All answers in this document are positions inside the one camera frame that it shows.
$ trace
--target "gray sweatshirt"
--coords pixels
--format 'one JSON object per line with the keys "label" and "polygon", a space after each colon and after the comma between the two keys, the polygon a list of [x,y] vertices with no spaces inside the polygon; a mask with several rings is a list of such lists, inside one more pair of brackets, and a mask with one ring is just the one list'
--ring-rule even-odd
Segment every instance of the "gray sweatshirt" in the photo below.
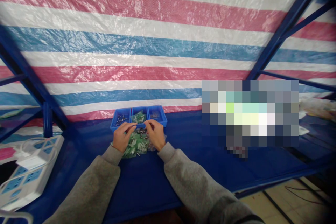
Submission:
{"label": "gray sweatshirt", "polygon": [[[158,153],[174,191],[197,223],[261,224],[263,221],[218,184],[199,164],[170,143]],[[80,176],[69,195],[44,224],[102,223],[120,176],[123,154],[110,146]]]}

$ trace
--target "human hand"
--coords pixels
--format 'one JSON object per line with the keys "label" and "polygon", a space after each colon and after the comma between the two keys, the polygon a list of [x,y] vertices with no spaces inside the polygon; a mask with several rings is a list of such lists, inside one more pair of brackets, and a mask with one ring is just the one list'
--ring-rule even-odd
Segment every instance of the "human hand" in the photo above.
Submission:
{"label": "human hand", "polygon": [[130,136],[133,133],[133,131],[136,129],[136,123],[128,123],[128,122],[123,122],[119,128],[117,128],[113,134],[113,147],[116,148],[118,151],[124,153],[128,141],[130,140]]}
{"label": "human hand", "polygon": [[150,141],[154,145],[155,149],[160,151],[166,144],[165,136],[163,134],[163,125],[153,119],[145,121],[145,125]]}

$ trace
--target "white power strip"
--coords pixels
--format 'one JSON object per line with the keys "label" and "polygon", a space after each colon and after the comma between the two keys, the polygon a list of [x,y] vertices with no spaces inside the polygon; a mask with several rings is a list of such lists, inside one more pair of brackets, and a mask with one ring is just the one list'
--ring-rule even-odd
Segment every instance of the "white power strip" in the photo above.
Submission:
{"label": "white power strip", "polygon": [[31,173],[26,168],[18,166],[9,178],[15,179],[0,188],[0,209],[16,211],[42,195],[63,141],[64,138],[58,135],[34,143],[36,149],[42,149],[50,158],[55,155],[53,148],[56,148],[56,157],[41,169],[34,170]]}

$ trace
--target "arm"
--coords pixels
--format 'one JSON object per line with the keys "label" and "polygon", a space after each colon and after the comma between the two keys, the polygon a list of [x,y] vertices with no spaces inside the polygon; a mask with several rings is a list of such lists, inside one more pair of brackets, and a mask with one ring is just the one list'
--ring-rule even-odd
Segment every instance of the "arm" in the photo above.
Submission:
{"label": "arm", "polygon": [[113,147],[109,146],[102,156],[94,159],[56,212],[43,224],[102,223],[120,176],[118,164],[134,125],[124,123],[114,132]]}
{"label": "arm", "polygon": [[165,143],[160,124],[146,127],[150,140],[164,161],[164,172],[174,191],[200,223],[263,223],[248,206],[218,184],[199,164],[191,161],[180,149]]}

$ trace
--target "fingers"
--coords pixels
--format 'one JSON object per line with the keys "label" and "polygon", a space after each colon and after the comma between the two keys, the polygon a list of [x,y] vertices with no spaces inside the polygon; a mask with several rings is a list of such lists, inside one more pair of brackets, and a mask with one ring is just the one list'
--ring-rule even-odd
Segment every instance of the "fingers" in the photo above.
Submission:
{"label": "fingers", "polygon": [[127,132],[127,134],[126,134],[126,138],[127,138],[127,139],[130,139],[131,134],[134,132],[135,129],[136,129],[136,127],[134,127],[134,125],[131,126],[131,128],[128,130],[128,132]]}
{"label": "fingers", "polygon": [[137,124],[137,123],[135,123],[135,122],[131,122],[131,123],[123,122],[123,123],[120,125],[119,129],[122,130],[123,132],[125,132],[129,127],[132,127],[132,126],[134,126],[134,125],[136,125],[136,124]]}
{"label": "fingers", "polygon": [[150,124],[150,121],[154,121],[154,120],[147,120],[145,121],[145,125],[146,125],[146,129],[148,131],[149,134],[152,134],[154,133],[153,129],[152,129],[152,126]]}
{"label": "fingers", "polygon": [[159,123],[158,121],[155,121],[154,119],[149,119],[146,122],[150,122],[151,124],[154,125],[154,127],[156,127],[156,126],[160,127],[162,125],[161,123]]}

